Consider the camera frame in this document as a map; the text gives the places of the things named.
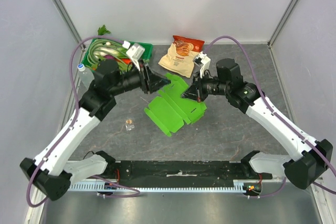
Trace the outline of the green paper box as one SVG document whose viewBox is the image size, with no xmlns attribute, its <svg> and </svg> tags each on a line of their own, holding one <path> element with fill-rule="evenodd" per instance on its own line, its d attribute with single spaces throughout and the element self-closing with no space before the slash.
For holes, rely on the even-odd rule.
<svg viewBox="0 0 336 224">
<path fill-rule="evenodd" d="M 204 102 L 181 98 L 188 84 L 178 75 L 166 73 L 171 83 L 158 91 L 146 108 L 145 114 L 168 137 L 185 124 L 196 123 L 204 116 L 207 106 Z"/>
</svg>

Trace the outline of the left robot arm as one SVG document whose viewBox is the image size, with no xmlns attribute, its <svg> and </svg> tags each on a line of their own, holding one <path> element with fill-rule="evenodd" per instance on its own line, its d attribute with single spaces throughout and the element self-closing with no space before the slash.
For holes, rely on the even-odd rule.
<svg viewBox="0 0 336 224">
<path fill-rule="evenodd" d="M 76 104 L 67 124 L 52 142 L 35 158 L 25 158 L 20 168 L 29 180 L 48 199 L 62 197 L 71 185 L 104 173 L 115 160 L 104 151 L 68 164 L 68 159 L 82 140 L 115 107 L 115 97 L 140 88 L 153 93 L 170 84 L 166 77 L 152 71 L 147 64 L 140 64 L 121 73 L 116 61 L 108 59 L 98 64 L 94 80 Z"/>
</svg>

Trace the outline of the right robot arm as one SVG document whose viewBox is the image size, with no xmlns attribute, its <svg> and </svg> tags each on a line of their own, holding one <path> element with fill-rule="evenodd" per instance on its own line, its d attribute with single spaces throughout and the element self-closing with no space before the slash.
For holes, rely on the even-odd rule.
<svg viewBox="0 0 336 224">
<path fill-rule="evenodd" d="M 219 60 L 214 77 L 208 70 L 209 57 L 197 56 L 193 61 L 200 70 L 182 98 L 203 102 L 209 95 L 223 95 L 231 106 L 259 123 L 286 150 L 286 155 L 251 152 L 247 162 L 254 172 L 285 176 L 296 187 L 306 189 L 328 170 L 332 144 L 326 139 L 318 141 L 285 117 L 254 83 L 243 80 L 234 59 Z"/>
</svg>

